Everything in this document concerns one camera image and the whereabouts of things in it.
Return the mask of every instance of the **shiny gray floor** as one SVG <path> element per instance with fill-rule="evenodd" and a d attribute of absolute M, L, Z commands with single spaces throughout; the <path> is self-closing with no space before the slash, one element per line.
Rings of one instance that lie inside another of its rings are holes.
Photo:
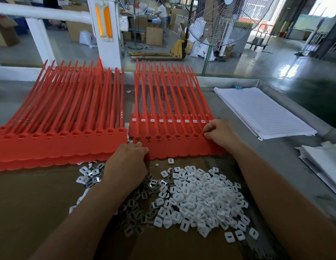
<path fill-rule="evenodd" d="M 48 30 L 48 35 L 58 62 L 63 59 L 73 62 L 86 60 L 90 64 L 99 56 L 97 48 L 89 48 L 70 41 L 69 33 L 66 31 Z M 21 36 L 20 39 L 21 43 L 16 46 L 0 47 L 0 63 L 42 65 L 32 37 L 27 35 Z M 154 50 L 149 52 L 168 52 L 176 40 L 177 36 L 168 31 L 163 46 L 152 46 Z M 135 61 L 127 56 L 127 51 L 130 51 L 128 45 L 132 43 L 125 41 L 122 66 L 127 71 L 133 71 Z M 210 62 L 207 74 L 261 79 L 336 128 L 336 63 L 309 57 L 296 57 L 294 54 L 302 46 L 303 43 L 300 41 L 281 38 L 272 38 L 265 50 L 258 48 L 253 51 L 249 48 L 250 45 L 246 45 L 241 57 L 231 57 L 226 62 Z M 187 56 L 180 63 L 189 65 L 198 75 L 202 72 L 204 60 Z M 2 107 L 3 111 L 10 109 L 9 105 Z"/>

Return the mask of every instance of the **forearm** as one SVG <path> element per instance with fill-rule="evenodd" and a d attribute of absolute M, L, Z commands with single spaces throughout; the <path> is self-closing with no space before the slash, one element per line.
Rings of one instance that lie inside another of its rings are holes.
<path fill-rule="evenodd" d="M 107 183 L 93 186 L 31 259 L 93 259 L 106 226 L 125 198 L 125 193 Z"/>
<path fill-rule="evenodd" d="M 229 151 L 287 253 L 293 259 L 336 259 L 336 226 L 245 143 Z"/>

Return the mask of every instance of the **orange light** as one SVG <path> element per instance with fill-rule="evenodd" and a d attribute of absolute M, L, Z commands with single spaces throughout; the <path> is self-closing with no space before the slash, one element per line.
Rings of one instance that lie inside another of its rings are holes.
<path fill-rule="evenodd" d="M 96 6 L 96 13 L 97 13 L 98 26 L 99 26 L 99 34 L 102 37 L 102 35 L 103 35 L 102 22 L 101 22 L 101 17 L 99 15 L 99 9 L 98 9 L 97 6 Z"/>
<path fill-rule="evenodd" d="M 112 38 L 112 29 L 111 29 L 111 20 L 110 20 L 110 12 L 109 7 L 105 7 L 104 9 L 104 19 L 105 19 L 105 28 L 106 33 L 110 38 Z"/>

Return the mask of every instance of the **pallet jack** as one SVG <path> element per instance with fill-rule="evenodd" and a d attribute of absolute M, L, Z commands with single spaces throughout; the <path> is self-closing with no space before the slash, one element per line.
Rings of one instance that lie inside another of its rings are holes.
<path fill-rule="evenodd" d="M 186 57 L 186 52 L 185 49 L 187 47 L 187 40 L 188 40 L 188 28 L 190 25 L 190 20 L 191 20 L 191 16 L 192 16 L 192 8 L 193 8 L 193 0 L 191 1 L 191 6 L 188 12 L 188 21 L 187 21 L 187 29 L 186 29 L 186 34 L 185 34 L 185 39 L 183 40 L 178 40 L 174 47 L 170 50 L 170 53 L 141 53 L 141 52 L 127 52 L 130 56 L 131 59 L 134 60 L 144 60 L 144 61 L 148 61 L 148 60 L 154 60 L 154 61 L 158 61 L 158 60 L 183 60 Z"/>

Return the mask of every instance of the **person's right arm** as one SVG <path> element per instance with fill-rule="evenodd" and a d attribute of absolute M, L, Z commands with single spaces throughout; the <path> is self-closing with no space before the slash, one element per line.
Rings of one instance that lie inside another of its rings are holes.
<path fill-rule="evenodd" d="M 228 121 L 213 120 L 204 132 L 233 155 L 263 217 L 292 259 L 336 259 L 336 226 L 244 143 Z"/>

